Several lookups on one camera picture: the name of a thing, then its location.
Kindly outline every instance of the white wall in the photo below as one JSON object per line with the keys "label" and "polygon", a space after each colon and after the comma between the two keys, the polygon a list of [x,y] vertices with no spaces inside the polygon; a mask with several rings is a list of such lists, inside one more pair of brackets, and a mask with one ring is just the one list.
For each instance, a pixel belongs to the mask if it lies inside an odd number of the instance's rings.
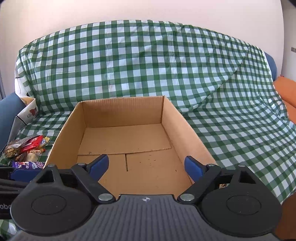
{"label": "white wall", "polygon": [[6,0],[0,10],[0,70],[6,94],[14,90],[18,50],[43,35],[76,25],[120,19],[191,24],[259,46],[283,59],[280,0]]}
{"label": "white wall", "polygon": [[288,1],[282,0],[284,17],[284,58],[281,75],[296,81],[296,53],[291,47],[296,48],[296,8]]}

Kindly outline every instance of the orange cushion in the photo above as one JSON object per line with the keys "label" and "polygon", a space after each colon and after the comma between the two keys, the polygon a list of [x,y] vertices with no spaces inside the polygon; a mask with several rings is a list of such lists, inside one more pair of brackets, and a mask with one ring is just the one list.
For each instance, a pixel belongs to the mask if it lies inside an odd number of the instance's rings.
{"label": "orange cushion", "polygon": [[285,77],[278,77],[274,87],[283,100],[296,107],[296,82]]}
{"label": "orange cushion", "polygon": [[296,124],[296,108],[292,105],[290,105],[288,102],[283,101],[287,107],[288,112],[288,118],[290,121],[292,121],[294,124]]}

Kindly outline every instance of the purple snack wrapper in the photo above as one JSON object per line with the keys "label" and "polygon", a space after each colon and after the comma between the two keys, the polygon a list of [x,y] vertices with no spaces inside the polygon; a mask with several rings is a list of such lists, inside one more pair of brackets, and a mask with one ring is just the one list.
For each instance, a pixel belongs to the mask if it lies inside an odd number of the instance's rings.
{"label": "purple snack wrapper", "polygon": [[39,161],[13,161],[12,167],[20,168],[20,169],[28,169],[28,170],[35,170],[35,169],[43,169],[44,162]]}

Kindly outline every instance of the corrugated cardboard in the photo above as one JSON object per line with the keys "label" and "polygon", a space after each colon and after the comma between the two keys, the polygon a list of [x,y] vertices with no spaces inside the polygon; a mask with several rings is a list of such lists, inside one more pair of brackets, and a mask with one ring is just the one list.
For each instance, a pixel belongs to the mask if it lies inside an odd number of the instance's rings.
{"label": "corrugated cardboard", "polygon": [[173,194],[190,185],[184,159],[215,163],[194,130],[162,96],[80,102],[58,135],[46,164],[70,168],[108,154],[100,183],[120,194]]}

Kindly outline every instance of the metal screw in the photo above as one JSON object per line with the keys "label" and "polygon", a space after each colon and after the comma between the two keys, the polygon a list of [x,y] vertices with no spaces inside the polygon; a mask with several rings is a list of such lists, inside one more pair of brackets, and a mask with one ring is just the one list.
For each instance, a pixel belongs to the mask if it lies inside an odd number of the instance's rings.
{"label": "metal screw", "polygon": [[113,195],[110,193],[102,193],[99,195],[99,200],[101,201],[110,201],[112,200]]}
{"label": "metal screw", "polygon": [[194,196],[192,194],[190,194],[190,193],[184,193],[184,194],[180,195],[180,198],[181,198],[182,201],[189,202],[189,201],[192,201],[194,199]]}

